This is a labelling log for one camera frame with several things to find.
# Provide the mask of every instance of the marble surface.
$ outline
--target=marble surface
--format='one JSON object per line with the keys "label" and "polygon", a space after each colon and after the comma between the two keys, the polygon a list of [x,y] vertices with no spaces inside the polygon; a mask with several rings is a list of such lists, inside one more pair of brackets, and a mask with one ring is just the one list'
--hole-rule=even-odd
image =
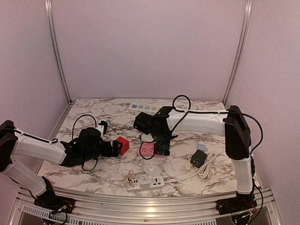
{"label": "marble surface", "polygon": [[[231,160],[225,154],[225,138],[214,134],[177,131],[174,134],[178,138],[171,141],[169,157],[155,157],[152,160],[144,160],[137,157],[139,148],[140,132],[133,128],[133,122],[137,113],[129,112],[130,104],[141,103],[149,105],[172,105],[171,100],[153,99],[78,99],[65,119],[57,138],[69,142],[71,140],[72,126],[74,121],[83,114],[92,114],[98,121],[108,122],[108,131],[104,140],[115,140],[122,136],[129,140],[130,149],[124,155],[117,158],[100,157],[97,167],[91,172],[85,172],[81,166],[72,168],[54,165],[44,161],[39,175],[45,176],[55,187],[93,192],[109,195],[137,195],[137,196],[191,196],[213,193],[223,193],[236,190],[235,172]],[[176,106],[185,108],[187,102],[178,101]],[[193,101],[192,109],[218,110],[224,109],[220,102]],[[75,127],[74,137],[78,136],[80,130],[94,126],[93,119],[83,117]],[[170,183],[163,189],[129,193],[125,188],[125,177],[122,169],[133,170],[135,177],[145,176],[143,166],[158,165],[161,175],[165,180],[179,179],[195,173],[198,169],[190,164],[190,159],[196,150],[198,143],[206,145],[206,152],[214,151],[217,154],[212,164],[212,177],[202,180],[198,176],[190,179]],[[89,169],[94,166],[91,160],[85,164]]]}

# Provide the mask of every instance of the red cube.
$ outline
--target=red cube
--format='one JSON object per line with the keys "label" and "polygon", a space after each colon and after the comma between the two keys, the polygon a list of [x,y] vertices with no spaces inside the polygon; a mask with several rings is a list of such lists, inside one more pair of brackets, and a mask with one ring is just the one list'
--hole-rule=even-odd
{"label": "red cube", "polygon": [[121,148],[121,151],[120,151],[120,155],[124,155],[128,149],[129,149],[129,141],[127,141],[125,138],[123,137],[118,137],[117,138],[117,141],[118,142],[121,142],[123,144],[122,148]]}

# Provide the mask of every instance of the power strip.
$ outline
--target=power strip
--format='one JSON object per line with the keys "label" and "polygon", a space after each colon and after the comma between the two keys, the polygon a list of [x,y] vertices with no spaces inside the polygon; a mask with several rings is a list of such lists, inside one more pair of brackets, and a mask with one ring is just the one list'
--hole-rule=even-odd
{"label": "power strip", "polygon": [[165,186],[162,176],[132,179],[132,184],[132,186],[126,186],[128,192],[151,191],[162,189]]}
{"label": "power strip", "polygon": [[132,113],[147,113],[150,115],[154,115],[158,112],[160,107],[156,105],[143,105],[143,104],[137,104],[137,103],[131,103],[129,107],[129,111]]}

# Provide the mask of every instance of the purple wall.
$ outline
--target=purple wall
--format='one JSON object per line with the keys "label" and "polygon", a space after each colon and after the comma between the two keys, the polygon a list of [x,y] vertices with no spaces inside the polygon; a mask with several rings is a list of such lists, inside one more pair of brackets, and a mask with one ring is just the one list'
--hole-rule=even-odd
{"label": "purple wall", "polygon": [[53,1],[72,98],[222,100],[242,0]]}
{"label": "purple wall", "polygon": [[[45,1],[0,1],[0,123],[49,138],[67,103],[51,47]],[[37,160],[22,157],[31,169]],[[0,175],[0,223],[7,224],[18,185]]]}
{"label": "purple wall", "polygon": [[[258,174],[272,188],[284,225],[300,218],[300,4],[254,1],[251,25],[229,104],[255,116],[265,138]],[[254,143],[259,131],[255,124]]]}

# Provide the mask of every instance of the metal frame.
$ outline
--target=metal frame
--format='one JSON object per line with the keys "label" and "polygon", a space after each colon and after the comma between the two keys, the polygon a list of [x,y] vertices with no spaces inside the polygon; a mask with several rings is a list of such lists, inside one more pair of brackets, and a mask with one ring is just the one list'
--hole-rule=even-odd
{"label": "metal frame", "polygon": [[226,91],[225,91],[225,94],[224,94],[224,97],[222,100],[225,107],[226,107],[226,104],[230,97],[230,94],[232,92],[233,84],[234,84],[234,81],[235,81],[235,78],[236,78],[236,75],[237,75],[237,72],[239,69],[239,65],[240,65],[240,59],[241,59],[241,56],[242,56],[242,53],[243,53],[243,50],[245,47],[247,34],[248,34],[248,30],[249,30],[249,24],[250,24],[251,9],[252,9],[252,0],[246,0],[239,45],[238,45],[238,49],[237,49],[236,56],[234,59],[233,68],[231,70],[231,74],[230,74],[229,81],[227,84],[227,88],[226,88]]}
{"label": "metal frame", "polygon": [[[203,220],[227,217],[219,215],[215,201],[234,197],[235,192],[190,197],[137,197],[85,193],[64,188],[54,188],[57,195],[76,200],[73,220],[92,220],[102,224],[195,224]],[[268,208],[273,225],[281,225],[275,199],[270,188],[262,190],[264,206]],[[258,207],[261,196],[255,191]],[[17,225],[23,205],[33,205],[29,191],[21,188],[10,217],[10,225]]]}
{"label": "metal frame", "polygon": [[65,95],[66,101],[68,104],[71,104],[72,99],[71,99],[70,92],[68,89],[64,69],[62,67],[62,63],[61,63],[61,59],[60,59],[60,52],[59,52],[58,44],[57,44],[57,38],[56,38],[56,32],[55,32],[55,26],[54,26],[54,17],[53,17],[53,11],[52,11],[52,1],[45,0],[45,6],[46,6],[46,12],[47,12],[47,20],[48,20],[48,24],[49,24],[50,37],[51,37],[51,41],[52,41],[55,62],[56,62],[57,69],[59,72],[60,82],[61,82],[61,85],[63,88],[63,92]]}
{"label": "metal frame", "polygon": [[[49,23],[50,35],[56,64],[59,71],[60,81],[63,87],[64,95],[68,103],[67,108],[58,121],[51,138],[54,138],[59,131],[64,119],[72,107],[72,99],[68,90],[67,81],[62,67],[57,38],[55,33],[52,0],[45,0],[47,19]],[[242,51],[245,46],[250,14],[252,8],[252,0],[246,0],[245,12],[240,34],[240,41],[236,53],[234,65],[227,84],[226,92],[223,98],[223,104],[226,105],[233,88],[233,83],[237,75]],[[137,197],[137,196],[119,196],[119,195],[102,195],[95,193],[86,193],[73,191],[64,188],[54,188],[57,195],[72,197],[76,200],[72,219],[88,219],[93,221],[101,221],[104,223],[118,224],[183,224],[203,221],[207,219],[219,218],[220,216],[215,209],[215,201],[218,199],[234,197],[235,192],[201,195],[190,197]],[[282,225],[280,215],[275,203],[271,189],[262,190],[264,197],[264,206],[268,208],[268,212],[273,225]],[[255,191],[257,202],[260,206],[261,196]],[[24,205],[36,207],[34,200],[30,196],[28,190],[20,188],[17,199],[14,203],[9,225],[17,225],[20,222]]]}

